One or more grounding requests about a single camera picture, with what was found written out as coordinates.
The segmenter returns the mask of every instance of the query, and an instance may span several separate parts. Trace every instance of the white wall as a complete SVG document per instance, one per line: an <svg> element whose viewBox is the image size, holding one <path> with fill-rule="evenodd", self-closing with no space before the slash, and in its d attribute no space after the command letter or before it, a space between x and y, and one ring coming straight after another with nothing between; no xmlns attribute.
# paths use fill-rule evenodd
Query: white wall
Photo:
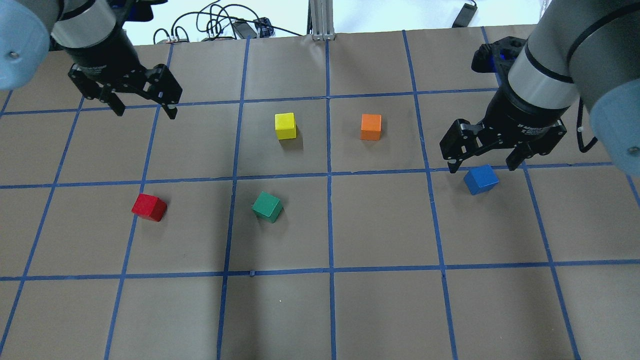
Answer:
<svg viewBox="0 0 640 360"><path fill-rule="evenodd" d="M153 6L154 20L128 22L124 28L134 45L152 44L157 28L170 29L181 14L198 11L210 0L169 0ZM333 0L333 19L337 33L363 33L412 29L450 28L465 0ZM476 0L478 11L469 26L537 24L543 0ZM218 4L241 3L268 17L274 26L304 34L307 29L306 0L221 0ZM242 8L229 8L229 15L252 19ZM178 25L187 30L191 41L199 41L204 34L195 29L196 15L189 15ZM205 17L200 27L204 28ZM276 30L276 36L289 36Z"/></svg>

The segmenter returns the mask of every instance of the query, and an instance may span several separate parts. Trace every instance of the green cube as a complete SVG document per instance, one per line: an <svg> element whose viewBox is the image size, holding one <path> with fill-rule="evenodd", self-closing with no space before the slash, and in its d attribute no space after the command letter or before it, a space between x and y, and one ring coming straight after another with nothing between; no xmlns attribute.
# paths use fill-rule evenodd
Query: green cube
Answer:
<svg viewBox="0 0 640 360"><path fill-rule="evenodd" d="M282 203L277 197L261 192L251 209L258 217L273 224L282 211Z"/></svg>

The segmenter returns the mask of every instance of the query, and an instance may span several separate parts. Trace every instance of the orange cube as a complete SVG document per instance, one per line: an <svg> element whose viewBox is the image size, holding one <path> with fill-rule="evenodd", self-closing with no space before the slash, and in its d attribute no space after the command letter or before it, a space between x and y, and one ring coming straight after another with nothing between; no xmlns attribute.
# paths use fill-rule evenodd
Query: orange cube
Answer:
<svg viewBox="0 0 640 360"><path fill-rule="evenodd" d="M360 139L378 141L380 134L382 134L382 115L362 114Z"/></svg>

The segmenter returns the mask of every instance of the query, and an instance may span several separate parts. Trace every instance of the grid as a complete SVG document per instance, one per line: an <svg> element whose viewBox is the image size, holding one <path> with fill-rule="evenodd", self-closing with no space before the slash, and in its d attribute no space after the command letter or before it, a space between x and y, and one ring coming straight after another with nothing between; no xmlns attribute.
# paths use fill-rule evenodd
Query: grid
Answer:
<svg viewBox="0 0 640 360"><path fill-rule="evenodd" d="M482 29L483 35L486 41L486 32L484 28ZM407 38L407 33L405 31L402 32L403 40L404 40L404 49L406 51L406 61L408 63L408 68L410 72L410 78L412 83L412 91L410 92L388 92L388 93L373 93L373 94L346 94L346 95L332 95L330 91L330 43L325 43L325 76L326 76L326 93L325 96L309 96L309 97L279 97L279 98L267 98L267 99L245 99L245 85L247 78L247 64L249 58L250 51L250 40L247 40L244 46L244 59L243 59L243 71L242 71L242 82L241 82L241 92L239 100L230 100L230 101L203 101L203 102L187 102L178 104L178 106L203 106L203 105L217 105L217 104L237 104L239 106L239 112L237 117L237 128L236 128L236 137L235 137L235 146L234 146L234 160L233 160L233 171L231 176L225 177L198 177L198 178L178 178L178 179L150 179L147 180L147 170L149 168L149 161L152 153L152 148L154 144L154 136L156 133L156 126L158 123L158 117L160 114L161 108L156 105L136 105L129 106L129 108L155 108L156 112L154 115L154 120L152 123L150 137L148 139L148 147L146 152L145 164L142 173L142 177L140 180L130 180L130 181L94 181L94 182L74 182L74 183L63 183L59 182L60 174L65 162L65 158L67 157L67 151L69 145L74 136L74 130L76 128L76 124L78 118L83 111L110 111L108 108L84 108L83 99L80 100L79 105L75 109L62 109L62 110L35 110L35 111L5 111L7 109L7 105L10 102L12 93L10 92L4 102L2 112L0 113L0 117L11 116L11 115L26 115L26 114L37 114L37 113L75 113L74 121L71 125L67 142L65 144L64 151L62 152L60 162L58 165L58 169L56 171L56 175L54 181L52 183L43 183L43 184L6 184L0 185L0 190L5 189L28 189L28 188L46 188L49 190L49 196L46 201L46 205L44 211L42 213L42 217L38 226L38 230L36 232L35 239L33 240L33 245L31 246L31 250L29 252L29 256L27 258L24 271L21 276L13 276L13 277L0 277L0 281L2 282L19 282L17 293L15 295L15 300L13 301L13 306L11 308L6 326L4 328L3 337L0 342L0 354L4 349L4 345L6 343L7 337L11 331L13 317L15 315L16 309L20 303L20 297L22 293L22 289L26 282L29 281L61 281L61 280L84 280L84 279L117 279L118 287L117 293L115 297L115 303L113 306L113 314L111 317L111 323L109 327L108 338L106 341L106 347L104 351L104 359L109 359L111 344L113 339L113 333L115 329L116 322L118 320L118 310L120 305L120 299L123 292L123 287L128 279L151 279L151 278L189 278L189 277L219 277L222 281L221 286L221 298L220 298L220 314L219 314L219 324L218 324L218 337L216 340L216 348L218 359L221 359L222 354L222 346L223 346L223 334L225 330L225 310L227 306L227 284L231 277L246 277L249 275L249 270L237 271L230 270L230 252L232 246L232 230L234 224L234 214L235 214L235 205L236 205L236 188L238 181L243 180L258 180L258 179L282 179L282 178L308 178L308 177L319 177L326 179L326 190L327 190L327 217L328 217L328 266L320 267L320 268L297 268L297 269L283 269L283 270L257 270L255 271L256 276L265 276L265 275L291 275L291 274L328 274L329 282L330 282L330 293L328 294L330 299L330 339L331 339L331 357L332 359L338 358L337 351L337 342L340 339L337 339L336 335L336 294L335 294L335 274L340 273L357 273L357 272L411 272L411 271L431 271L431 272L440 272L442 276L440 276L442 282L442 291L444 295L444 306L445 306L445 315L447 320L447 328L449 333L449 341L451 344L451 356L453 359L457 359L458 357L458 348L456 346L456 332L454 329L454 317L455 313L452 310L450 294L449 294L449 285L447 281L447 271L448 270L471 270L471 269L502 269L502 268L549 268L552 274L553 283L557 293L557 300L559 302L559 306L561 308L564 325L566 327L565 331L567 332L569 342L572 348L573 356L576 359L580 359L580 352L577 346L576 340L574 338L573 329L571 319L567 312L567 308L565 305L563 291L560 286L560 281L557 274L557 268L564 266L598 266L598 265L638 265L640 264L640 259L600 259L600 260L584 260L584 261L556 261L551 252L551 248L547 239L547 234L545 231L545 224L543 223L543 217L541 215L538 201L536 198L536 192L534 191L534 187L532 185L532 179L529 173L530 169L537 168L591 168L591 167L611 167L612 163L609 162L600 162L600 163L578 163L578 164L560 164L560 163L550 163L550 164L541 164L541 165L530 165L527 163L523 163L520 167L524 173L529 195L531 198L532 206L534 208L534 212L536 215L536 219L538 222L538 226L540 229L541 238L543 240L545 252L547 255L547 261L540 262L521 262L521 263L480 263L480 264L465 264L465 263L454 263L447 264L445 262L445 256L443 251L442 239L440 236L440 227L438 221L438 211L435 201L434 189L433 189L433 180L432 175L438 172L448 172L448 168L433 168L429 164L428 154L425 146L425 136L423 130L423 122L422 122L422 114L420 111L420 103L419 96L427 95L427 94L449 94L449 93L465 93L465 92L493 92L496 91L496 88L474 88L474 89L450 89L450 90L423 90L418 91L416 85L416 76L412 62L412 53L409 45L409 41ZM171 64L173 54L173 45L171 45L169 50L169 55L167 59L167 65ZM388 170L362 170L362 171L333 171L332 170L332 144L331 144L331 103L334 99L348 99L348 98L358 98L358 97L391 97L391 96L401 96L401 95L410 95L413 97L413 101L415 104L415 112L417 116L417 129L421 143L421 152L422 159L424 162L424 168L409 168L409 169L388 169ZM276 174L276 175L255 175L255 176L239 176L238 175L238 161L239 161L239 148L240 148L240 139L241 139L241 129L243 122L243 108L245 104L249 103L257 103L257 102L280 102L280 101L311 101L311 100L324 100L326 104L326 172L313 172L313 173L299 173L299 174ZM466 171L471 167L462 167L460 170ZM493 166L496 170L505 170L506 166ZM382 174L424 174L426 178L425 185L428 188L428 197L429 204L431 208L431 216L433 218L433 226L435 230L435 240L437 247L437 255L438 255L438 264L437 265L406 265L406 266L349 266L349 267L340 267L335 266L334 263L334 246L333 246L333 205L332 205L332 189L333 189L333 180L336 177L349 177L349 176L368 176L368 175L382 175ZM230 181L232 184L232 193L230 200L230 209L228 211L228 231L227 231L227 242L226 242L226 251L225 251L225 260L224 260L224 269L223 271L215 271L215 272L175 272L175 273L130 273L127 271L127 265L129 262L129 255L131 253L132 243L134 240L134 234L136 230L137 224L137 216L132 217L131 222L131 230L129 233L129 239L127 242L127 247L125 251L124 262L122 264L122 271L119 274L77 274L77 275L28 275L29 268L31 266L31 262L33 260L36 248L38 246L38 240L40 238L40 234L42 232L42 228L45 224L45 220L47 218L47 213L49 211L49 207L51 205L51 201L54 195L54 192L57 188L71 188L71 187L82 187L82 186L114 186L114 185L139 185L140 192L143 192L146 184L166 184L166 183L201 183L201 182L217 182L217 181ZM632 193L635 196L637 205L640 207L640 197L638 196L638 191L634 185L634 181L631 177L627 176L628 185Z"/></svg>

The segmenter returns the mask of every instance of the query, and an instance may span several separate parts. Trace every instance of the red cube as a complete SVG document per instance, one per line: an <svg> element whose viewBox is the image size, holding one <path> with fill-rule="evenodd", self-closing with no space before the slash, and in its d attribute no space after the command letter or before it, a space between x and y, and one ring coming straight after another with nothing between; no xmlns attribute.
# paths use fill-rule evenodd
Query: red cube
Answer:
<svg viewBox="0 0 640 360"><path fill-rule="evenodd" d="M165 211L166 202L160 200L158 197L147 195L146 193L138 195L136 203L133 204L133 208L131 209L131 212L139 217L155 222L162 220Z"/></svg>

